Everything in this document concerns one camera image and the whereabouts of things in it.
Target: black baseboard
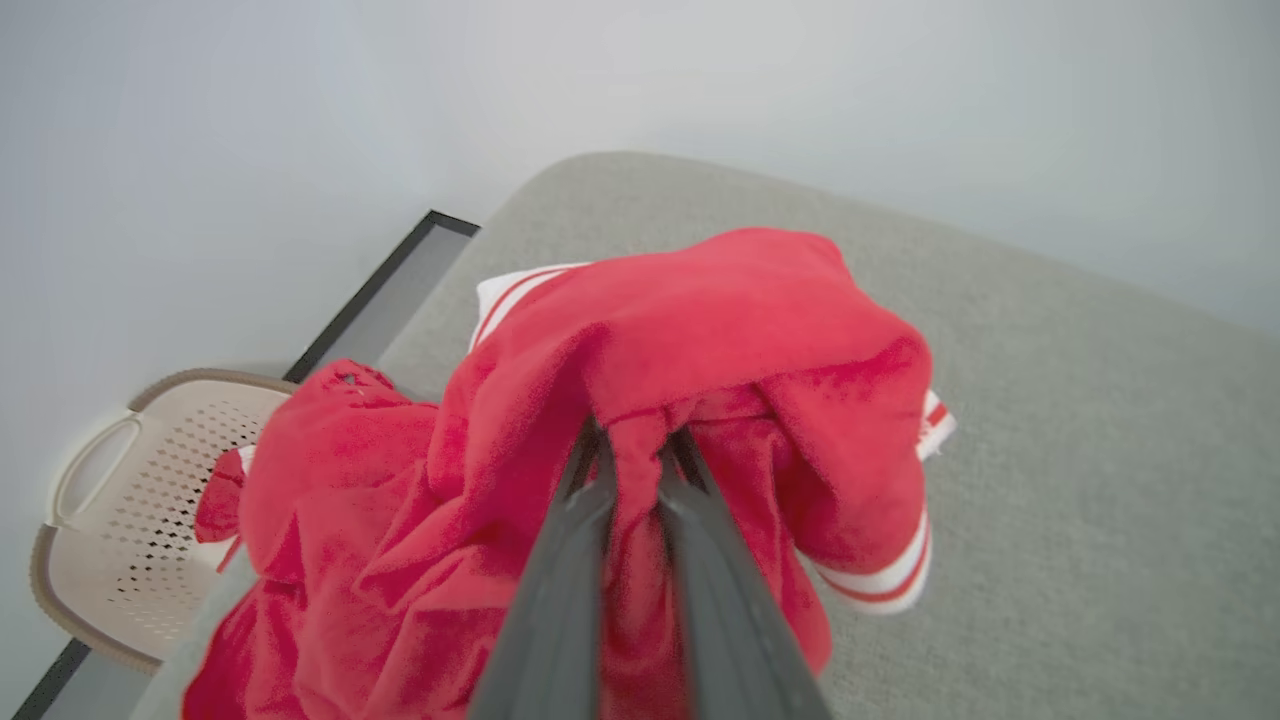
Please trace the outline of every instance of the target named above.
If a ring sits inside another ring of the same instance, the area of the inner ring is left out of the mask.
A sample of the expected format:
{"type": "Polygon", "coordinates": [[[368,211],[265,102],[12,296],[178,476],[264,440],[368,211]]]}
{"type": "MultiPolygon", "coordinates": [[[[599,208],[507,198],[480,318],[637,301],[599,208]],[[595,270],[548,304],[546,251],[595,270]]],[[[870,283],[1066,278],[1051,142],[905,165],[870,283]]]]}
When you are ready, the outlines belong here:
{"type": "MultiPolygon", "coordinates": [[[[342,333],[351,327],[351,323],[356,320],[360,311],[369,305],[369,301],[378,295],[378,291],[381,290],[384,284],[387,284],[387,281],[390,279],[401,264],[404,263],[404,259],[413,252],[419,243],[422,242],[422,238],[425,238],[426,234],[431,232],[431,228],[435,227],[442,227],[447,231],[453,231],[467,237],[475,237],[475,234],[480,231],[480,225],[460,220],[451,215],[445,215],[444,213],[436,213],[435,210],[428,213],[426,217],[422,218],[422,222],[413,227],[404,240],[402,240],[399,245],[392,250],[392,254],[387,256],[387,260],[383,260],[383,264],[374,270],[374,274],[369,275],[365,284],[360,286],[360,290],[356,291],[356,295],[351,296],[351,300],[342,306],[342,310],[338,310],[338,314],[333,316],[333,320],[330,320],[323,331],[320,331],[320,334],[316,336],[316,340],[310,347],[307,347],[306,352],[303,352],[302,356],[298,357],[297,363],[289,368],[289,372],[284,374],[284,379],[300,383],[316,369],[316,364],[320,363],[324,354],[333,347],[333,343],[337,342],[338,338],[342,337],[342,333]]],[[[88,657],[88,646],[79,641],[67,643],[67,647],[63,648],[58,660],[49,666],[49,670],[45,671],[45,676],[36,683],[36,688],[31,691],[31,694],[27,696],[27,700],[22,703],[22,707],[19,707],[18,712],[14,714],[13,720],[40,720],[44,717],[45,712],[54,703],[54,700],[58,698],[58,693],[60,693],[68,680],[72,679],[72,675],[76,674],[81,662],[88,657]]]]}

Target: red sleeve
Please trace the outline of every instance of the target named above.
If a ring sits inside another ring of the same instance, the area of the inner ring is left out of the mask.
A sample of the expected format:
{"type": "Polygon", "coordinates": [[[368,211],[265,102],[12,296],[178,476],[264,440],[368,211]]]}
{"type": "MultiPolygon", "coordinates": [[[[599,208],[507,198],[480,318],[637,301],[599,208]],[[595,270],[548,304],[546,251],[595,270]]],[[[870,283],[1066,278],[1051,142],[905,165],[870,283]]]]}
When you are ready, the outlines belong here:
{"type": "Polygon", "coordinates": [[[908,332],[873,357],[762,383],[796,452],[778,460],[778,506],[796,547],[859,610],[920,596],[931,559],[916,451],[929,356],[908,332]]]}

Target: gray floor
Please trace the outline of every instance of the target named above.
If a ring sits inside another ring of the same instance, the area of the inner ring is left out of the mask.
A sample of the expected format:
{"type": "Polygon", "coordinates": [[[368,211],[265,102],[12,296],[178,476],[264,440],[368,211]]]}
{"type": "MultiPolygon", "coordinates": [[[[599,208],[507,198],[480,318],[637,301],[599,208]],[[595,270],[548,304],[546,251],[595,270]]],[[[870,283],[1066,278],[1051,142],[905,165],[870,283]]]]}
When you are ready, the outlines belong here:
{"type": "MultiPolygon", "coordinates": [[[[325,354],[372,364],[435,288],[467,243],[463,234],[434,228],[383,284],[356,320],[325,354]]],[[[137,705],[148,676],[90,653],[45,714],[45,720],[123,720],[137,705]]]]}

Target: white wall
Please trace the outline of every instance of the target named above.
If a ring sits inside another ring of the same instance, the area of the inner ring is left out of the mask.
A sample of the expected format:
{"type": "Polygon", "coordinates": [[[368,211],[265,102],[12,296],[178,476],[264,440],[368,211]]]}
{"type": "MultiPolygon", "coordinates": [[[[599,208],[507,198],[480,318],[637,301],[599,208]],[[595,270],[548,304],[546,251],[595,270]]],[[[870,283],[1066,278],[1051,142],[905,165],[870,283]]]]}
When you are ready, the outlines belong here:
{"type": "Polygon", "coordinates": [[[282,373],[430,208],[346,12],[0,5],[0,717],[68,639],[26,582],[68,450],[168,373],[282,373]]]}
{"type": "Polygon", "coordinates": [[[1280,334],[1272,0],[367,3],[483,219],[584,150],[704,158],[943,220],[1280,334]]]}

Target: gray sofa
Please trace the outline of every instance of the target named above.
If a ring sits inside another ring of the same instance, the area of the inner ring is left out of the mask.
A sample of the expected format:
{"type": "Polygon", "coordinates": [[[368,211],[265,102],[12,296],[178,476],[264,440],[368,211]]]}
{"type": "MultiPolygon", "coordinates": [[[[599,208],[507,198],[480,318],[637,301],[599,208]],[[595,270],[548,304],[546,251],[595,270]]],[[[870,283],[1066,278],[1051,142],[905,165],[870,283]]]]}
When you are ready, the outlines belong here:
{"type": "MultiPolygon", "coordinates": [[[[586,155],[517,191],[380,368],[438,392],[475,284],[673,250],[744,225],[813,231],[934,352],[960,420],[927,464],[920,603],[824,597],[837,717],[1280,717],[1280,345],[1002,245],[796,184],[644,154],[586,155]]],[[[177,716],[233,564],[138,706],[177,716]]],[[[826,591],[818,583],[820,591],[826,591]]]]}

